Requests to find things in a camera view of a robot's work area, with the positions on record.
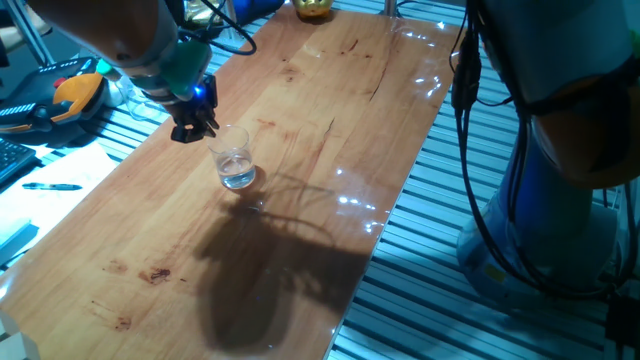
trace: wood grain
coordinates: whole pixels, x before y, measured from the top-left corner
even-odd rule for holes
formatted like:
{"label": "wood grain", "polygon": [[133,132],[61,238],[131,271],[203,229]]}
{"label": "wood grain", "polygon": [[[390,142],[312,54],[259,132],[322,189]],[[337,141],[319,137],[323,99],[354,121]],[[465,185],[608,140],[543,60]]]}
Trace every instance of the wood grain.
{"label": "wood grain", "polygon": [[260,179],[172,122],[0,277],[43,359],[320,359],[451,82],[457,29],[283,7],[216,74]]}

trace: glass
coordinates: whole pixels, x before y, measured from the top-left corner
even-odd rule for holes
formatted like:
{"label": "glass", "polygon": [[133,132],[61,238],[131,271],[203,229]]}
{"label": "glass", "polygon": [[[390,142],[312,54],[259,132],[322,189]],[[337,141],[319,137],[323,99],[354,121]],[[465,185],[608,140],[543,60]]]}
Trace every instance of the glass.
{"label": "glass", "polygon": [[123,76],[115,84],[122,94],[123,103],[134,120],[145,121],[156,116],[158,110],[153,108],[153,101],[144,96],[142,90],[133,85],[128,77]]}
{"label": "glass", "polygon": [[216,131],[216,137],[207,137],[207,146],[216,162],[218,176],[229,189],[249,186],[256,177],[256,169],[249,152],[247,130],[227,125]]}

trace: pen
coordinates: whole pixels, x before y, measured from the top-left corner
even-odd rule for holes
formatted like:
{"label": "pen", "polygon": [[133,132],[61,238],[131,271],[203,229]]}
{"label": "pen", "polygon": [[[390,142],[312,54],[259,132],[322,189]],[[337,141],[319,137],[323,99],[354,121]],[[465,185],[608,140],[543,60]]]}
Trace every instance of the pen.
{"label": "pen", "polygon": [[80,190],[82,186],[72,184],[42,184],[42,183],[26,183],[22,184],[22,187],[28,190],[59,190],[59,191],[71,191]]}

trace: water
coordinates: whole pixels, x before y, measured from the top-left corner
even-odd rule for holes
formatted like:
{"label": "water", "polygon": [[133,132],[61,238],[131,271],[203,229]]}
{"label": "water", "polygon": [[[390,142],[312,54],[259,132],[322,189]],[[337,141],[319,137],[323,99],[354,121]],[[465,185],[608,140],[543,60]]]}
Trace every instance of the water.
{"label": "water", "polygon": [[247,187],[256,177],[256,168],[246,150],[219,155],[216,162],[220,180],[230,189]]}

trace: metal pole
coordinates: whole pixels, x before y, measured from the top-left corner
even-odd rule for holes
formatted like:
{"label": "metal pole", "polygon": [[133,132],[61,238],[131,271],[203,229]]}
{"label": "metal pole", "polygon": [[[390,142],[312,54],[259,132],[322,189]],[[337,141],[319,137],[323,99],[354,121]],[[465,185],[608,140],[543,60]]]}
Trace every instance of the metal pole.
{"label": "metal pole", "polygon": [[45,46],[38,30],[33,26],[31,20],[29,19],[29,14],[27,10],[22,5],[21,0],[2,0],[5,9],[9,12],[13,23],[16,25],[20,33],[22,34],[22,38],[24,42],[31,50],[33,57],[36,58],[36,61],[40,66],[47,67],[55,64],[55,60],[53,60],[53,56],[49,53],[49,50]]}
{"label": "metal pole", "polygon": [[384,0],[384,15],[396,16],[396,0]]}

